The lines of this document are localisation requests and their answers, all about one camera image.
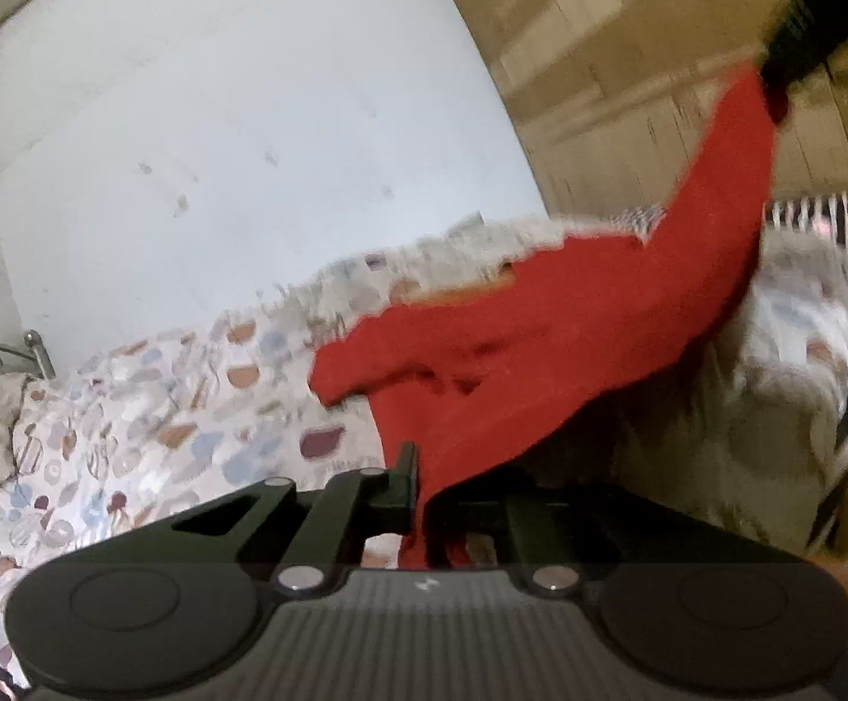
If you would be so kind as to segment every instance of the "metal screw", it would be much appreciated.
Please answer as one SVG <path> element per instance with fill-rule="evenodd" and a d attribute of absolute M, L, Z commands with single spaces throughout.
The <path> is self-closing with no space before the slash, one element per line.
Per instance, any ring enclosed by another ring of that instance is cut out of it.
<path fill-rule="evenodd" d="M 309 591 L 323 582 L 323 572 L 315 566 L 288 566 L 278 575 L 278 583 L 290 591 Z"/>
<path fill-rule="evenodd" d="M 580 575 L 569 566 L 542 566 L 534 572 L 533 579 L 546 591 L 565 591 L 580 581 Z"/>

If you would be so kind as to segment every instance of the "red cloth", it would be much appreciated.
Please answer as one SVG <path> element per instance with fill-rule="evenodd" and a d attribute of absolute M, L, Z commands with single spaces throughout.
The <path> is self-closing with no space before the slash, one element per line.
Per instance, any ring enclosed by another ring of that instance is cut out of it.
<path fill-rule="evenodd" d="M 514 264 L 514 284 L 462 306 L 391 306 L 321 348 L 325 405 L 369 396 L 394 461 L 420 449 L 422 510 L 517 457 L 586 402 L 672 365 L 724 321 L 757 265 L 776 126 L 746 69 L 646 245 L 575 237 Z M 402 564 L 424 564 L 420 536 Z"/>

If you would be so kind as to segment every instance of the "floral bedding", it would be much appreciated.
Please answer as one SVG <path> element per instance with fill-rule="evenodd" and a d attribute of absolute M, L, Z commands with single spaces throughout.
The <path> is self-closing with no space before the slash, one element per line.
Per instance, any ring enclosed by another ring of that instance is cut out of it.
<path fill-rule="evenodd" d="M 565 234 L 614 229 L 476 219 L 445 238 L 337 262 L 277 306 L 165 332 L 28 384 L 11 433 L 17 477 L 0 485 L 0 664 L 23 683 L 2 612 L 39 564 L 266 477 L 311 490 L 382 465 L 365 399 L 327 410 L 308 389 L 318 343 L 393 301 L 481 281 Z M 398 542 L 369 542 L 366 561 L 393 564 Z"/>

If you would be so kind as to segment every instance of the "crumpled blanket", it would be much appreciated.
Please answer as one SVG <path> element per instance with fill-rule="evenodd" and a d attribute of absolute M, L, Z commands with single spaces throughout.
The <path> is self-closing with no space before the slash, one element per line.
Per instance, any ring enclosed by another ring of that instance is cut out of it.
<path fill-rule="evenodd" d="M 808 552 L 848 469 L 848 257 L 768 228 L 740 312 L 702 352 L 696 384 L 664 376 L 626 404 L 617 478 L 742 536 Z"/>
<path fill-rule="evenodd" d="M 475 301 L 391 306 L 317 353 L 327 405 L 369 395 L 385 450 L 420 447 L 417 535 L 441 491 L 512 461 L 588 402 L 673 365 L 729 318 L 757 268 L 776 123 L 754 68 L 734 75 L 646 245 L 567 240 Z"/>

